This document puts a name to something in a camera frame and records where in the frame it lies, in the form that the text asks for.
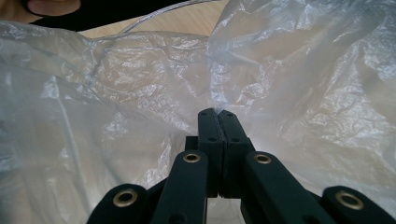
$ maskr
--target translucent plastic film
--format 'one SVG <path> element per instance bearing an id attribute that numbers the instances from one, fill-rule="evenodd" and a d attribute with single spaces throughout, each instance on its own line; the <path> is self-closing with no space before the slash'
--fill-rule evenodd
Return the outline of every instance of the translucent plastic film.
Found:
<path id="1" fill-rule="evenodd" d="M 396 217 L 395 55 L 394 1 L 231 0 L 211 36 L 0 22 L 0 220 L 85 223 L 117 185 L 166 178 L 212 106 L 307 189 Z M 238 201 L 207 223 L 244 223 Z"/>

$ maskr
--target black fabric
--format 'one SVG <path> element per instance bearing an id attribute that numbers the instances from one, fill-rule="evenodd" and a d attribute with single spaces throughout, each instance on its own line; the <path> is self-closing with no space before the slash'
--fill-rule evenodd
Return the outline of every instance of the black fabric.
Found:
<path id="1" fill-rule="evenodd" d="M 113 22 L 144 16 L 155 10 L 184 1 L 81 0 L 80 9 L 74 13 L 60 17 L 43 18 L 32 24 L 72 31 L 84 31 Z"/>

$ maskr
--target wooden table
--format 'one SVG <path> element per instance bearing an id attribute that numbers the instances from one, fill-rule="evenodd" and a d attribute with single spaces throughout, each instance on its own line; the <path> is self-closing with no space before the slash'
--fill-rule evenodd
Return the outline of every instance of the wooden table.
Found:
<path id="1" fill-rule="evenodd" d="M 132 31 L 171 31 L 210 35 L 228 1 L 219 0 L 177 8 L 140 23 Z M 116 35 L 140 18 L 119 21 L 79 33 L 91 38 Z"/>

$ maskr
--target plastic bag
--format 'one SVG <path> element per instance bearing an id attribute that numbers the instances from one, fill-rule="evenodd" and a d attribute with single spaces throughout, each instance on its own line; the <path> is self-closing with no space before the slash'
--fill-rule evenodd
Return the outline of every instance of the plastic bag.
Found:
<path id="1" fill-rule="evenodd" d="M 210 37 L 1 22 L 1 220 L 85 223 L 111 188 L 167 177 L 211 106 L 307 189 L 349 186 L 396 217 L 395 6 L 231 0 Z M 207 223 L 238 210 L 210 200 Z"/>

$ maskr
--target clear plastic sheet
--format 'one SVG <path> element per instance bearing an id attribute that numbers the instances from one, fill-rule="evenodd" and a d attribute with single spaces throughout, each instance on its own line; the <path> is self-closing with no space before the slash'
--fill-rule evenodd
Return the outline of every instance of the clear plastic sheet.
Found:
<path id="1" fill-rule="evenodd" d="M 85 223 L 111 188 L 167 177 L 211 106 L 307 189 L 396 217 L 395 55 L 394 1 L 231 0 L 209 37 L 0 22 L 0 219 Z M 207 223 L 238 210 L 210 200 Z"/>

